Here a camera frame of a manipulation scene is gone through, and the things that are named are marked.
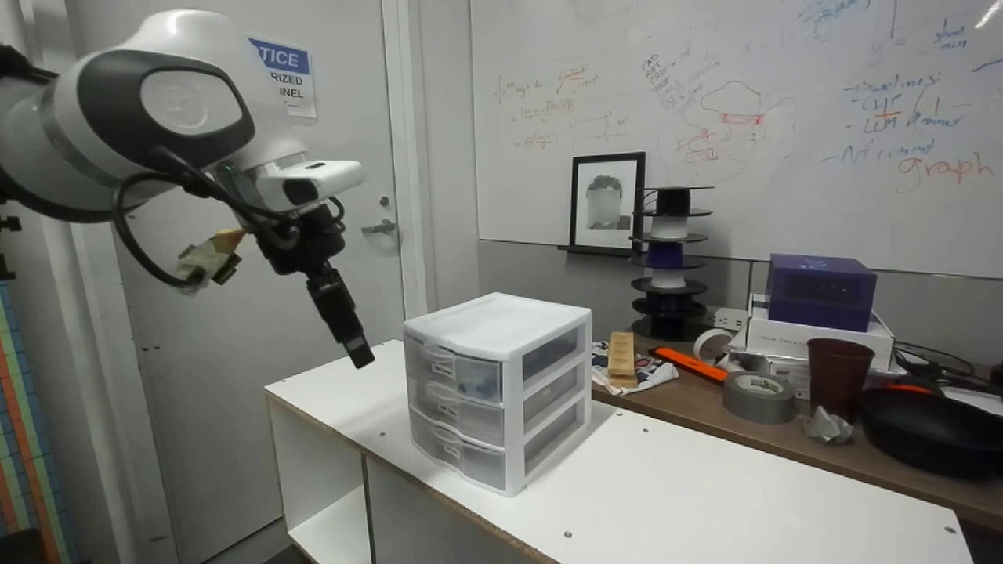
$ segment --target white table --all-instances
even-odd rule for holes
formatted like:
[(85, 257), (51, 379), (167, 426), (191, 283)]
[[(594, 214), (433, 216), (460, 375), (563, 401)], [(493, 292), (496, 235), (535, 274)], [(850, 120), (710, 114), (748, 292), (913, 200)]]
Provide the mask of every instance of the white table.
[(379, 345), (376, 367), (359, 373), (335, 361), (265, 393), (288, 534), (314, 560), (374, 560), (365, 461), (402, 470), (528, 558), (972, 560), (945, 507), (604, 405), (593, 405), (593, 433), (572, 454), (503, 498), (409, 441), (402, 343)]

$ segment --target framed portrait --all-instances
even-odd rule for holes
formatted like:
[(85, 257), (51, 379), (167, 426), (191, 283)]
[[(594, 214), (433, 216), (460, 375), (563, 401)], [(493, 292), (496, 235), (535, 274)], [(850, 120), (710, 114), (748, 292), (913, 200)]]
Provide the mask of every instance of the framed portrait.
[(644, 155), (593, 155), (571, 164), (566, 251), (632, 254)]

